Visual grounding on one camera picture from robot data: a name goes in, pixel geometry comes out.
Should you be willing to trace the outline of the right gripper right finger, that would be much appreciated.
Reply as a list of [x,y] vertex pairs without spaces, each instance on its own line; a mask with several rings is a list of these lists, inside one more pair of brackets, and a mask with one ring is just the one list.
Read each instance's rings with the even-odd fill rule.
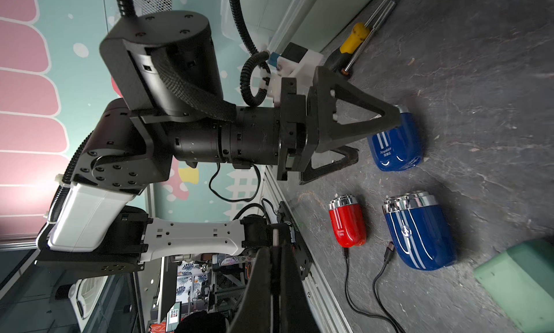
[[280,254],[280,332],[320,333],[320,328],[307,300],[307,294],[291,246],[283,245]]

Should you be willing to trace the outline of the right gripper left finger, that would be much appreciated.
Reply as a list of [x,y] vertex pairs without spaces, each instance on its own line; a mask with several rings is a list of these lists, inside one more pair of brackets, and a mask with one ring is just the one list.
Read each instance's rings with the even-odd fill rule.
[[271,250],[260,249],[239,310],[228,332],[271,331],[271,271]]

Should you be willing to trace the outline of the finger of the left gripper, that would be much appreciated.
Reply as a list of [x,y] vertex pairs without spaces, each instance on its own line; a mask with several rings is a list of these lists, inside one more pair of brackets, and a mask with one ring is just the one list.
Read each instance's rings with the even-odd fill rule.
[[340,78],[324,66],[315,69],[307,96],[310,141],[323,153],[400,126],[400,111]]
[[313,167],[313,161],[310,160],[306,169],[300,173],[300,185],[314,182],[328,174],[355,165],[359,161],[359,150],[350,146],[341,146],[330,150],[330,152],[339,154],[342,158],[320,167]]

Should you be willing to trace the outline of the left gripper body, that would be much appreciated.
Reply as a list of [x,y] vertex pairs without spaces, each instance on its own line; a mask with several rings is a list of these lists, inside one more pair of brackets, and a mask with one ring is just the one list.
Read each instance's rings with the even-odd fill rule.
[[318,143],[317,113],[313,87],[300,95],[295,78],[281,80],[278,180],[286,181],[288,173],[307,169]]

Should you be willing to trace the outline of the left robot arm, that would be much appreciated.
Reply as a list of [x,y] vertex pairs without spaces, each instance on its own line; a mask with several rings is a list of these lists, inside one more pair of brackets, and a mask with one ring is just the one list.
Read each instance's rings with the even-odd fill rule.
[[351,143],[401,124],[400,111],[318,66],[307,95],[281,81],[278,105],[265,108],[269,76],[257,94],[258,51],[239,0],[230,0],[251,56],[242,68],[244,105],[224,99],[209,20],[188,11],[138,16],[134,0],[116,0],[120,20],[100,54],[121,98],[112,101],[76,150],[60,180],[36,244],[36,264],[86,277],[140,271],[145,262],[190,253],[241,255],[275,242],[270,224],[246,200],[231,221],[176,223],[151,218],[130,202],[150,184],[172,179],[174,160],[190,167],[228,163],[239,170],[277,168],[303,183],[356,163]]

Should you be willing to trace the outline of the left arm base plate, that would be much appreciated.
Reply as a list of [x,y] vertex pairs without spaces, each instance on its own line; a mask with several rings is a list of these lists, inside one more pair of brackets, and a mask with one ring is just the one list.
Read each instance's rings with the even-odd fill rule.
[[300,228],[294,220],[289,207],[284,201],[279,202],[278,221],[289,226],[289,230],[291,232],[289,239],[292,245],[295,260],[297,261],[300,278],[303,281],[310,274],[313,257],[300,232]]

